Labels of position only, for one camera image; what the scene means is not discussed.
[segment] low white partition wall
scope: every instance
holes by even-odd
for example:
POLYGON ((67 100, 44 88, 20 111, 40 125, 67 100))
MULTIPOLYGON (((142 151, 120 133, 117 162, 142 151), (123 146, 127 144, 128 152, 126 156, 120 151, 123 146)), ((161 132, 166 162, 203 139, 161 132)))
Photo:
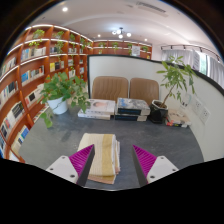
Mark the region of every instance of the low white partition wall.
MULTIPOLYGON (((156 73, 165 70, 161 62, 140 59, 123 55, 89 55, 88 56, 88 88, 91 98, 92 85, 97 76, 125 77, 130 81, 132 78, 145 78, 162 83, 163 75, 156 73)), ((194 87, 197 99, 210 112, 207 122, 204 124, 198 115, 192 110, 195 95, 191 88, 187 93, 191 94, 191 102, 186 108, 186 114, 192 121, 190 126, 201 148, 204 161, 211 161, 224 157, 224 90, 212 79, 196 72, 198 78, 194 78, 194 87)), ((168 90, 164 86, 159 87, 159 99, 163 100, 168 90)), ((180 101, 169 97, 166 101, 168 108, 178 109, 180 101)))

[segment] wooden bookshelf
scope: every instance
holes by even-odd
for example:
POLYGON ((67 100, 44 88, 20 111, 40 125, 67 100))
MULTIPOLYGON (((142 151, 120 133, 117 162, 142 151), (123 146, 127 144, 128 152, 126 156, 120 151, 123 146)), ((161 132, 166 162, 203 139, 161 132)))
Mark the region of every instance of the wooden bookshelf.
MULTIPOLYGON (((24 114, 22 117, 17 121, 13 129, 11 130, 6 142, 6 149, 5 149, 5 158, 9 159, 9 153, 12 151, 11 144, 13 143, 17 133, 21 130, 23 125, 26 125, 28 129, 31 129, 34 125, 33 118, 36 114, 44 107, 44 105, 40 103, 34 102, 31 106, 27 107, 25 102, 25 97, 27 97, 31 92, 33 92, 39 84, 44 82, 48 82, 46 77, 53 76, 55 73, 58 72, 65 72, 69 77, 69 71, 71 70, 71 66, 68 66, 68 60, 74 60, 74 69, 75 74, 77 77, 81 78, 83 76, 83 80, 86 82, 87 80, 87 56, 91 54, 99 54, 99 50, 102 50, 102 54, 116 54, 116 55, 128 55, 128 44, 127 41, 121 40, 99 40, 99 41, 91 41, 90 39, 86 38, 85 36, 81 35, 80 33, 70 30, 66 27, 61 27, 52 24, 40 24, 35 25, 33 27, 29 27, 28 29, 24 30, 24 32, 17 38, 14 42, 11 50, 9 51, 8 55, 5 57, 4 62, 1 66, 7 64, 12 58, 16 58, 16 65, 13 68, 10 68, 9 71, 2 74, 0 77, 0 92, 5 89, 11 82, 17 81, 18 83, 18 90, 8 99, 8 101, 2 106, 1 114, 0 114, 0 125, 2 124, 4 118, 12 108, 12 106, 21 101, 24 107, 24 114), (30 57, 26 60, 21 61, 22 52, 26 49, 34 48, 34 46, 29 46, 29 44, 33 41, 34 32, 37 29, 44 30, 44 36, 41 37, 42 42, 39 42, 38 49, 46 47, 46 54, 38 57, 30 57), (61 39, 57 39, 54 34, 63 31, 63 35, 61 39), (85 42, 89 42, 90 46, 86 46, 82 50, 81 39, 84 39, 85 42), (63 53, 60 54, 60 60, 64 61, 64 68, 56 69, 55 71, 50 71, 50 63, 59 62, 59 58, 57 54, 50 54, 50 48, 55 47, 58 41, 63 42, 62 51, 63 53), (99 47, 99 43, 105 43, 105 47, 99 47), (119 49, 114 51, 112 48, 112 43, 118 42, 119 49), (73 49, 76 48, 76 52, 69 52, 69 48, 73 49), (36 79, 31 80, 26 85, 22 86, 21 82, 21 75, 26 73, 28 70, 35 70, 38 69, 40 66, 44 65, 44 75, 40 76, 36 79), (80 68, 84 68, 83 74, 80 74, 80 68)), ((139 42, 130 42, 135 46, 144 46, 144 44, 139 42)), ((150 59, 152 56, 152 47, 148 46, 148 52, 141 51, 140 57, 147 58, 150 55, 150 59)), ((19 159, 20 162, 25 162, 23 158, 19 155, 14 155, 19 159)))

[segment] white wall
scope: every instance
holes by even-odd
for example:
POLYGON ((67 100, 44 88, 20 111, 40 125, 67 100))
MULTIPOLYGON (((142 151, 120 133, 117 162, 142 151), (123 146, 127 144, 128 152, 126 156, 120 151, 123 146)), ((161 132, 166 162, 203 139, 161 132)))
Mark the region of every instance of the white wall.
POLYGON ((161 61, 162 60, 162 50, 161 46, 153 45, 152 47, 152 58, 151 60, 154 61, 161 61))
MULTIPOLYGON (((116 57, 116 56, 93 56, 89 58, 89 83, 90 93, 92 92, 93 80, 97 76, 119 76, 131 78, 139 77, 156 80, 159 84, 163 79, 163 74, 156 71, 164 70, 159 63, 139 60, 135 58, 116 57)), ((224 97, 210 83, 198 77, 194 79, 194 87, 197 98, 211 113, 206 124, 192 111, 191 104, 187 107, 186 113, 192 125, 190 126, 198 144, 201 148, 204 161, 223 158, 224 156, 224 97)), ((164 99, 168 90, 160 87, 159 97, 164 99)), ((178 109, 179 101, 168 98, 166 101, 168 108, 178 109)))

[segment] white ceiling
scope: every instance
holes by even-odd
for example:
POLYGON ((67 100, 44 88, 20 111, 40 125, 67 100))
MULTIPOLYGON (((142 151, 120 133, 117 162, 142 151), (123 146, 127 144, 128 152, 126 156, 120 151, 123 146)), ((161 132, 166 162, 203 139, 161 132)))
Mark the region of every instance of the white ceiling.
POLYGON ((187 15, 158 0, 140 0, 165 11, 143 9, 138 0, 67 0, 42 13, 30 25, 65 26, 95 39, 115 39, 113 30, 123 27, 130 38, 154 46, 192 44, 218 53, 208 36, 187 15))

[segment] white flower pot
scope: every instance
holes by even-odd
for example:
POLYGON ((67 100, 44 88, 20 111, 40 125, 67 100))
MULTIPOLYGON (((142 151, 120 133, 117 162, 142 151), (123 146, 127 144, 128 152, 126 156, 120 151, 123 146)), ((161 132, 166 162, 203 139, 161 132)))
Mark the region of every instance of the white flower pot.
POLYGON ((62 98, 47 101, 54 114, 63 114, 68 110, 67 100, 62 102, 62 98))

